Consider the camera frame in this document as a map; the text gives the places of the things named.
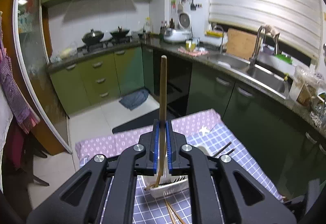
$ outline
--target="pink patterned tablecloth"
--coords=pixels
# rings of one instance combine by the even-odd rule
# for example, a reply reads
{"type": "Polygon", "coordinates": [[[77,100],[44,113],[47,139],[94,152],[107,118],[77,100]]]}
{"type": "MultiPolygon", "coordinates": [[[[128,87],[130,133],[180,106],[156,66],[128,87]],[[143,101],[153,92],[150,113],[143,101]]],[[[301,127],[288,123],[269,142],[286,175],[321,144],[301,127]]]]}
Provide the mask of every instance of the pink patterned tablecloth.
{"type": "MultiPolygon", "coordinates": [[[[220,115],[214,109],[210,109],[172,120],[172,129],[187,137],[197,134],[200,130],[211,131],[219,122],[221,122],[220,115]]],[[[112,157],[121,154],[124,149],[137,144],[141,134],[152,130],[153,125],[113,135],[82,140],[76,143],[75,150],[79,160],[87,156],[89,159],[92,159],[96,154],[112,157]]]]}

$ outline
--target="tile floor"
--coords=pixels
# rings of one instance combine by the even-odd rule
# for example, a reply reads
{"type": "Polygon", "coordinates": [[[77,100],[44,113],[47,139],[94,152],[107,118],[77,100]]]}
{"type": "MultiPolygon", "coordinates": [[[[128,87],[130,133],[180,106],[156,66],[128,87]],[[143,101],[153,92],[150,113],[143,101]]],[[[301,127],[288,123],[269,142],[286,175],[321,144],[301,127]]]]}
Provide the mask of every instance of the tile floor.
{"type": "Polygon", "coordinates": [[[130,111],[119,99],[87,110],[69,119],[69,145],[73,154],[60,153],[47,159],[34,157],[34,175],[50,184],[43,187],[35,183],[28,186],[32,207],[37,207],[79,169],[75,151],[78,141],[112,134],[112,129],[159,108],[159,103],[149,95],[147,100],[130,111]]]}

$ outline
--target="faucet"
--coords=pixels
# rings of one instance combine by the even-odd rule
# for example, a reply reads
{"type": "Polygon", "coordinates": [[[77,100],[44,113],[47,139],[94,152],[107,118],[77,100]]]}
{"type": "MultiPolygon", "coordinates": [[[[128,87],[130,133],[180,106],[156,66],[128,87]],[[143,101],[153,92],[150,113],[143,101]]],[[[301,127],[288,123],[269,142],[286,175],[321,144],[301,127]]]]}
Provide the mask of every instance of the faucet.
{"type": "Polygon", "coordinates": [[[275,43],[275,48],[274,48],[274,56],[277,55],[279,53],[278,50],[278,37],[280,36],[280,33],[271,25],[261,25],[258,29],[257,32],[257,38],[256,38],[256,43],[255,43],[255,48],[254,48],[254,52],[252,53],[252,57],[249,59],[250,60],[250,66],[253,67],[255,66],[257,57],[258,57],[258,53],[259,53],[259,48],[260,48],[260,34],[262,30],[265,30],[264,33],[264,39],[266,38],[266,34],[270,33],[270,35],[273,38],[273,41],[275,43]]]}
{"type": "Polygon", "coordinates": [[[216,28],[219,28],[222,30],[222,41],[221,41],[221,45],[220,45],[220,54],[223,53],[223,38],[224,38],[224,29],[219,26],[219,25],[216,25],[215,27],[213,27],[213,30],[215,30],[216,28]]]}

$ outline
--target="double sink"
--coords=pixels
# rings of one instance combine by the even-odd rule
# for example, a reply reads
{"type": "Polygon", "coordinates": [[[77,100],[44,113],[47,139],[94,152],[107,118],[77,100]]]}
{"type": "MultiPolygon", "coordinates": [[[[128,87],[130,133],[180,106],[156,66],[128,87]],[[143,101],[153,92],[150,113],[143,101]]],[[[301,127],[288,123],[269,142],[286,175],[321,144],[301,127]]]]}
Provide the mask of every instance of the double sink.
{"type": "Polygon", "coordinates": [[[284,79],[269,70],[259,65],[250,67],[249,61],[229,54],[214,54],[214,52],[210,52],[208,55],[203,55],[202,57],[247,78],[253,83],[263,86],[271,92],[281,96],[283,99],[286,99],[286,93],[288,91],[286,90],[284,79]]]}

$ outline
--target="black mat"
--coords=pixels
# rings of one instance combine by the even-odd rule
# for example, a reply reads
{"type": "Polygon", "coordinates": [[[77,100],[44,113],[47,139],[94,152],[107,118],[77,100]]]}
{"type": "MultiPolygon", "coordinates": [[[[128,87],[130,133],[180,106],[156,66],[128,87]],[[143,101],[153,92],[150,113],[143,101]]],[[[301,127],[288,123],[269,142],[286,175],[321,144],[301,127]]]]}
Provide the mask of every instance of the black mat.
{"type": "MultiPolygon", "coordinates": [[[[173,115],[168,109],[166,110],[166,118],[167,119],[174,119],[176,118],[175,115],[173,115]]],[[[145,126],[152,125],[154,122],[154,119],[159,119],[159,109],[156,109],[152,112],[149,112],[141,117],[135,118],[127,123],[124,123],[118,127],[115,127],[112,130],[112,133],[119,133],[123,131],[128,131],[128,130],[134,130],[138,128],[142,128],[145,126]]]]}

